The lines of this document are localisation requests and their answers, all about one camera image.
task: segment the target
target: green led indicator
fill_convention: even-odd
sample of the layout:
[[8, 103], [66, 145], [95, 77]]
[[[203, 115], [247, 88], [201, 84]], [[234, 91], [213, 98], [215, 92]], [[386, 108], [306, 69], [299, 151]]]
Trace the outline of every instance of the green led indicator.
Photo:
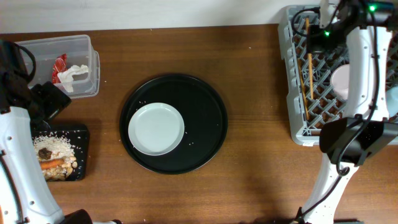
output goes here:
[[374, 12], [375, 10], [376, 10], [376, 6], [369, 6], [369, 10], [371, 11], [371, 12]]

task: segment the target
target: wooden table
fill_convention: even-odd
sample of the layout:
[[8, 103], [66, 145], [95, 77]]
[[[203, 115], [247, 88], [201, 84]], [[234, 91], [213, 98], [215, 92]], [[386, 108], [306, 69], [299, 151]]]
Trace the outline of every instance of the wooden table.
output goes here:
[[[13, 41], [88, 34], [101, 61], [96, 97], [74, 100], [57, 121], [91, 132], [87, 176], [52, 182], [68, 214], [124, 223], [257, 223], [293, 218], [318, 175], [318, 147], [290, 138], [287, 79], [276, 25], [106, 30], [0, 35]], [[119, 116], [139, 83], [165, 72], [197, 76], [222, 96], [226, 141], [205, 166], [182, 175], [142, 168], [120, 142]], [[398, 220], [398, 153], [386, 147], [349, 183], [336, 218], [366, 223]]]

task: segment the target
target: plastic crate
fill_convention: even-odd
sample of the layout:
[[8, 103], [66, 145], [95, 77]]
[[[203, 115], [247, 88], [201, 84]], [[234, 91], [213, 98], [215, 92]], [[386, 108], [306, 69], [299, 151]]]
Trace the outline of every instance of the plastic crate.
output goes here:
[[[29, 87], [51, 82], [55, 59], [62, 54], [67, 54], [67, 68], [72, 65], [87, 65], [88, 73], [74, 76], [72, 93], [67, 92], [62, 83], [57, 83], [55, 86], [72, 99], [98, 94], [100, 89], [100, 56], [93, 49], [89, 36], [55, 37], [17, 42], [17, 44], [26, 47], [36, 59], [36, 73], [34, 79], [29, 83]], [[28, 71], [31, 71], [32, 61], [25, 52], [22, 53], [22, 56]]]
[[[294, 142], [304, 146], [319, 144], [322, 126], [330, 121], [340, 119], [346, 102], [339, 100], [330, 85], [331, 74], [340, 66], [349, 63], [348, 49], [340, 47], [330, 54], [313, 55], [313, 93], [310, 97], [310, 80], [308, 77], [306, 38], [293, 35], [290, 20], [299, 10], [315, 6], [289, 6], [278, 26], [280, 54], [285, 60], [289, 94], [286, 97], [289, 111], [290, 131]], [[305, 18], [310, 24], [319, 24], [318, 15], [304, 12], [297, 16], [294, 26], [299, 32], [305, 33]], [[305, 96], [307, 99], [309, 119], [305, 117], [303, 94], [300, 85], [300, 74], [297, 62], [301, 62]], [[398, 34], [390, 44], [387, 59], [386, 89], [391, 87], [393, 80], [398, 78]], [[390, 144], [398, 144], [395, 138]]]

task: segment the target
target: gray dish rack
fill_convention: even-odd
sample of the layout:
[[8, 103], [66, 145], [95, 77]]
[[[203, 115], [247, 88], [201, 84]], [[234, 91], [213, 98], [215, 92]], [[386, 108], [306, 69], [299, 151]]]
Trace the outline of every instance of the gray dish rack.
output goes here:
[[[346, 102], [334, 94], [330, 85], [330, 75], [338, 67], [349, 63], [348, 49], [338, 48], [331, 54], [313, 55], [313, 92], [314, 99], [310, 96], [310, 80], [308, 77], [308, 60], [305, 47], [305, 37], [293, 35], [290, 20], [299, 10], [315, 6], [289, 6], [282, 21], [278, 26], [280, 54], [285, 60], [289, 94], [286, 97], [289, 111], [290, 132], [294, 142], [304, 146], [319, 145], [319, 134], [322, 126], [330, 121], [340, 119], [343, 115]], [[299, 32], [305, 33], [305, 18], [310, 24], [319, 24], [318, 15], [313, 12], [303, 12], [297, 16], [294, 26]], [[387, 59], [386, 89], [391, 87], [398, 78], [398, 34], [391, 41]], [[303, 94], [300, 85], [300, 74], [297, 63], [301, 64], [305, 97], [309, 119], [305, 117]], [[397, 122], [395, 116], [390, 119]], [[390, 144], [397, 145], [398, 138]]]

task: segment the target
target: white wall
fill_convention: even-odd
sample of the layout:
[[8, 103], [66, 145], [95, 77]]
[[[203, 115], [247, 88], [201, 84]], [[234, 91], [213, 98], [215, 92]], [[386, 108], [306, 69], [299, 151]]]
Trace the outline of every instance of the white wall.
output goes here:
[[279, 23], [320, 0], [0, 0], [0, 33]]

